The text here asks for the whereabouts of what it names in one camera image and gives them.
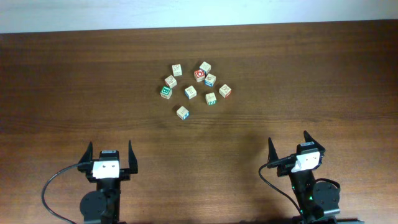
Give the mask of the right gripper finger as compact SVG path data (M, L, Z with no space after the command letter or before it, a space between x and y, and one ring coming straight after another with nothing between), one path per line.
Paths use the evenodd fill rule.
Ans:
M303 132L303 135L305 139L304 146L319 146L319 143L306 130Z
M268 162L274 162L277 161L279 159L277 153L276 153L276 149L274 147L274 144L272 142L271 138L268 138L268 148L269 148L269 153L268 153Z

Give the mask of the wooden block green front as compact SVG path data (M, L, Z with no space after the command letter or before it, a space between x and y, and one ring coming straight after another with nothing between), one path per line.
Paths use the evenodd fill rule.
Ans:
M207 93L205 95L207 105L215 105L217 103L215 93Z

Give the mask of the wooden block blue corner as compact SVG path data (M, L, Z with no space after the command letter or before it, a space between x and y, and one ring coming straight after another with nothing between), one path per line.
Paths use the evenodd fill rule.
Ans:
M181 106L177 110L176 114L181 120L185 120L185 119L187 119L190 116L189 110L187 110L184 106Z

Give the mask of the wooden block blue edge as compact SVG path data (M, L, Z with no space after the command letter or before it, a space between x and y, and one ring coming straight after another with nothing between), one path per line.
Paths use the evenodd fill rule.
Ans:
M189 100L197 96L197 91L192 85L184 89L184 92Z

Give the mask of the wooden block blue front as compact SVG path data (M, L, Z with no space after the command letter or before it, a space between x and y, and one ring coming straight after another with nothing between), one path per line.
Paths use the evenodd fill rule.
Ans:
M216 76L212 75L212 74L208 74L205 78L205 85L213 87L216 81Z

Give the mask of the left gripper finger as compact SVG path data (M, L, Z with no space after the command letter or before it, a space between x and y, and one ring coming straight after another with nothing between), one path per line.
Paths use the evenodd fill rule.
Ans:
M138 163L137 163L135 153L132 149L131 140L129 140L129 143L128 143L128 156L129 156L128 163L129 163L130 173L138 173Z
M93 159L93 143L90 142L87 150L81 157L81 162L91 162Z

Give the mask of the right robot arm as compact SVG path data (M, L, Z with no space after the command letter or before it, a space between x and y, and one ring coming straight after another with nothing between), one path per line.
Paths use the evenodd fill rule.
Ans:
M296 153L279 158L272 139L268 139L269 155L265 167L276 168L277 176L289 176L297 199L300 223L320 223L331 220L340 212L340 185L330 179L316 179L313 171L322 165L326 149L307 131L304 143L298 144Z

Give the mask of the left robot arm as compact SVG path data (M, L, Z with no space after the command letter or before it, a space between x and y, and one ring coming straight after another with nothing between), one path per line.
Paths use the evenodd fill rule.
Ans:
M78 171L85 174L96 190L88 192L80 202L80 212L84 223L118 224L120 221L121 182L129 181L132 174L138 173L138 163L132 144L128 143L128 168L120 168L119 151L101 151L98 159L93 159L93 144L79 160Z

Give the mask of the wooden block red corner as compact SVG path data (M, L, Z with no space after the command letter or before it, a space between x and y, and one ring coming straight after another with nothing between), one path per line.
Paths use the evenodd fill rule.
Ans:
M227 98L231 94L231 88L227 84L224 84L220 87L219 93L223 98Z

